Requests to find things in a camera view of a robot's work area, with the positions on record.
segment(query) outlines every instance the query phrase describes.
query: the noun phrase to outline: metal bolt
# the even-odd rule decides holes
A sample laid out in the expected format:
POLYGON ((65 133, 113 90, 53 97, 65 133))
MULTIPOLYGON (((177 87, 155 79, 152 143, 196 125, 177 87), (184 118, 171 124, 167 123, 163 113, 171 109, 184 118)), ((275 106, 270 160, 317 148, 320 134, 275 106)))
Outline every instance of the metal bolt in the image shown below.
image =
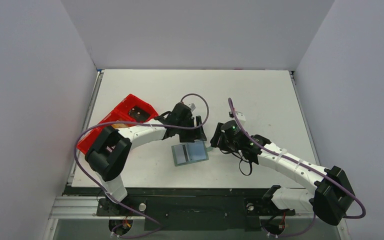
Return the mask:
POLYGON ((139 204, 139 211, 143 212, 145 211, 145 209, 147 209, 147 206, 145 205, 145 203, 139 204))

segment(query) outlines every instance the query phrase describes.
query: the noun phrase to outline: white panel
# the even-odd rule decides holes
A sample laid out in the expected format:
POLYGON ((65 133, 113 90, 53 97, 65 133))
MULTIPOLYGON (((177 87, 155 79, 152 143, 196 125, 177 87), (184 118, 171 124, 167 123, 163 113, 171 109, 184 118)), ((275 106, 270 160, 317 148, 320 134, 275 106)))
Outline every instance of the white panel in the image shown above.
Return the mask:
MULTIPOLYGON (((123 98, 134 94, 153 105, 158 113, 171 111, 180 98, 198 93, 206 98, 210 116, 204 126, 208 141, 218 122, 229 118, 228 97, 236 110, 246 116, 245 129, 260 134, 279 147, 315 164, 303 116, 298 105, 288 71, 265 70, 105 70, 90 119, 97 124, 123 98)), ((185 103, 194 103, 194 115, 206 114, 205 105, 190 96, 185 103)), ((179 137, 148 143, 133 149, 122 174, 126 187, 143 188, 269 188, 272 185, 301 188, 293 180, 264 166, 254 166, 251 176, 239 171, 239 160, 222 154, 218 149, 208 153, 209 160, 175 166, 171 146, 179 137)), ((81 158, 84 167, 89 165, 81 158)), ((247 173, 249 166, 241 165, 247 173)), ((74 187, 94 187, 95 184, 79 169, 74 187)))
POLYGON ((294 70, 334 0, 62 0, 98 68, 294 70))
POLYGON ((336 0, 295 79, 321 164, 343 168, 367 208, 346 221, 352 239, 384 239, 384 1, 336 0))
POLYGON ((42 238, 95 78, 60 1, 0 1, 0 239, 42 238))

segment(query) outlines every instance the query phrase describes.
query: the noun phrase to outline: cable tie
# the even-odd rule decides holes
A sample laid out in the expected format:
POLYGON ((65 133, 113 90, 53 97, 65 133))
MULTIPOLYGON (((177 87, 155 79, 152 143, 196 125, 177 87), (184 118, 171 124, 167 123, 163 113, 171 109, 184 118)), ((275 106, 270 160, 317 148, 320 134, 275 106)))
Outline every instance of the cable tie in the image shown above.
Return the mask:
POLYGON ((281 160, 282 156, 285 155, 287 152, 288 152, 288 150, 286 150, 286 148, 283 148, 282 151, 279 153, 279 155, 277 155, 277 158, 274 161, 276 163, 276 165, 275 165, 276 172, 279 172, 279 170, 278 170, 279 161, 281 160))
POLYGON ((108 195, 111 195, 111 193, 108 192, 106 189, 103 191, 103 194, 105 194, 105 196, 106 196, 107 198, 110 198, 108 195))
POLYGON ((296 173, 298 167, 300 166, 300 164, 301 164, 302 162, 304 162, 304 160, 302 160, 302 159, 300 158, 299 161, 298 161, 298 163, 297 163, 296 166, 295 166, 295 169, 293 170, 294 178, 295 178, 295 182, 298 182, 298 181, 297 181, 297 174, 295 174, 295 173, 296 173))

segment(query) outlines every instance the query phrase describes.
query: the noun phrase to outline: screw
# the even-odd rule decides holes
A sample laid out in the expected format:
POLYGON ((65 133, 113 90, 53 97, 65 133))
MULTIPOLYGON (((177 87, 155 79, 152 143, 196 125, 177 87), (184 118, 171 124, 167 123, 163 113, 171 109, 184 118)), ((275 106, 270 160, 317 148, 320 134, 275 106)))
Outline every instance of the screw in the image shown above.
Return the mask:
POLYGON ((145 209, 147 209, 147 206, 145 205, 145 203, 139 204, 139 211, 143 212, 145 211, 145 209))
POLYGON ((254 204, 252 204, 252 203, 248 203, 248 204, 246 205, 246 209, 248 209, 248 211, 252 211, 252 210, 254 210, 254 204))

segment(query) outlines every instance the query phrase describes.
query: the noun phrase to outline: white wall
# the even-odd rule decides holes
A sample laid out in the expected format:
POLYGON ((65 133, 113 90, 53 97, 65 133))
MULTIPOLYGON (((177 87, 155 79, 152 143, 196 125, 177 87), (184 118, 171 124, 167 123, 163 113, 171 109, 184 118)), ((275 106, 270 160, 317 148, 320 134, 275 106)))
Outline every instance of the white wall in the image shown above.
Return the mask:
POLYGON ((59 0, 0 1, 0 239, 42 237, 95 77, 59 0))
POLYGON ((61 0, 98 68, 294 70, 334 0, 61 0))
POLYGON ((342 167, 367 208, 351 236, 384 239, 384 1, 336 0, 295 79, 320 162, 342 167))

